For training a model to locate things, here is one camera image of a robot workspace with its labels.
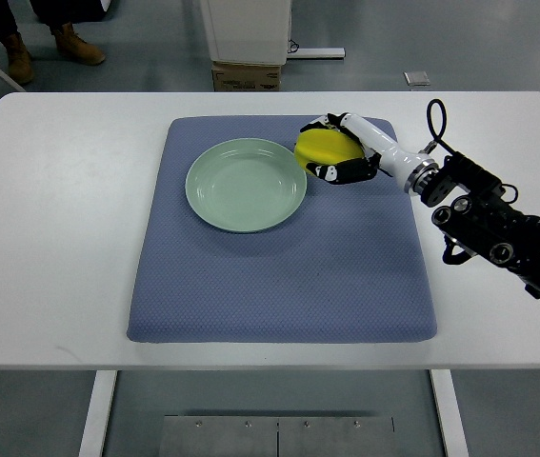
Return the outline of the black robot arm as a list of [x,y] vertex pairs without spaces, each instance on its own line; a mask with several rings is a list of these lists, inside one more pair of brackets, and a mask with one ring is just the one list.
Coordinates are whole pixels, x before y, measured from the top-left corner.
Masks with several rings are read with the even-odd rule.
[[540,299],[540,217],[512,207],[503,195],[509,184],[483,169],[443,140],[447,111],[439,99],[426,111],[432,141],[448,155],[437,171],[416,183],[414,191],[433,209],[432,223],[445,241],[443,262],[462,265],[478,255],[518,276],[525,290]]

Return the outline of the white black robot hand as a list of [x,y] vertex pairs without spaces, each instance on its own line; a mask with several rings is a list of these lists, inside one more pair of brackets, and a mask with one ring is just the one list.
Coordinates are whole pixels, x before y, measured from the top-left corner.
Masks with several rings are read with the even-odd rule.
[[305,125],[300,133],[309,129],[338,130],[356,141],[365,153],[364,158],[331,166],[307,164],[304,171],[332,185],[368,181],[381,171],[392,177],[404,192],[420,194],[439,170],[428,153],[402,149],[387,133],[357,114],[328,113]]

